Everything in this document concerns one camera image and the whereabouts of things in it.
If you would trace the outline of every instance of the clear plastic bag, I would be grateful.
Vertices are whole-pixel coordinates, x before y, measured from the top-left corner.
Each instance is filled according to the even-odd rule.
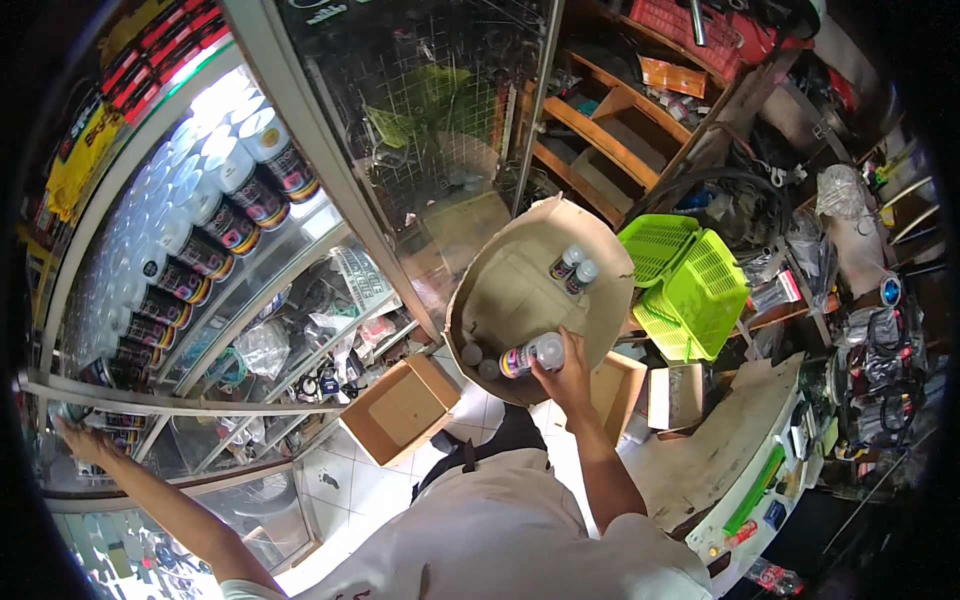
[[[834,164],[817,176],[817,214],[858,221],[867,214],[867,188],[856,169]]]
[[[275,379],[290,355],[287,330],[277,320],[261,323],[233,343],[247,370]]]

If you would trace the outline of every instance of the cable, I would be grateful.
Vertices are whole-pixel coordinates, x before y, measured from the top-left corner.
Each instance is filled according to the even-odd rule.
[[[700,171],[693,171],[692,173],[678,175],[672,180],[659,184],[652,193],[647,194],[643,198],[643,203],[634,204],[633,208],[631,208],[624,217],[623,225],[624,227],[629,225],[641,214],[644,208],[652,206],[657,198],[671,190],[684,185],[699,183],[700,181],[704,180],[716,180],[723,178],[748,181],[749,183],[752,183],[753,185],[761,187],[764,190],[772,193],[777,200],[780,201],[780,231],[777,231],[776,235],[783,235],[787,231],[790,226],[790,215],[793,213],[793,209],[790,205],[790,201],[787,200],[782,190],[775,187],[769,179],[765,179],[756,173],[753,173],[752,171],[737,167],[713,167],[710,169],[701,169]]]

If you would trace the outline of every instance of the lime green basket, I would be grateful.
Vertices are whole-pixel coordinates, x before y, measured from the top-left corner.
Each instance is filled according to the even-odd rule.
[[[716,360],[749,294],[720,236],[705,229],[695,237],[670,273],[634,306],[634,317],[669,360]]]
[[[696,240],[692,217],[649,214],[636,217],[616,237],[634,260],[636,287],[652,287],[668,276]]]

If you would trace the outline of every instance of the cardboard box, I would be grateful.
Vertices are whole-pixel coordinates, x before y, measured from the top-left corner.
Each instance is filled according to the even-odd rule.
[[[600,366],[590,372],[590,404],[611,444],[617,445],[643,388],[647,366],[616,352],[607,352]]]
[[[458,392],[423,354],[393,365],[340,415],[340,424],[381,467],[397,465],[450,420]]]
[[[579,244],[600,270],[587,289],[570,296],[548,270],[570,244]],[[535,203],[500,230],[473,259],[447,309],[444,339],[464,376],[512,404],[547,398],[533,376],[487,381],[460,360],[468,339],[485,356],[525,344],[563,325],[587,339],[587,364],[603,362],[623,325],[634,292],[634,263],[602,221],[574,203]]]
[[[676,379],[671,385],[671,375]],[[684,429],[704,416],[704,368],[700,363],[651,369],[647,422],[651,429]]]

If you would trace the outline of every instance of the person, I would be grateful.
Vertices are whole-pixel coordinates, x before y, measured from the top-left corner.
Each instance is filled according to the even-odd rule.
[[[377,598],[708,599],[707,569],[647,516],[643,497],[590,404],[582,337],[561,328],[566,361],[533,375],[563,409],[600,539],[588,536],[573,493],[552,474],[530,413],[507,405],[486,444],[448,433],[449,455],[414,487],[406,511],[374,532],[299,600]],[[285,598],[240,538],[95,432],[62,423],[81,458],[101,465],[133,500],[205,561],[226,600]]]

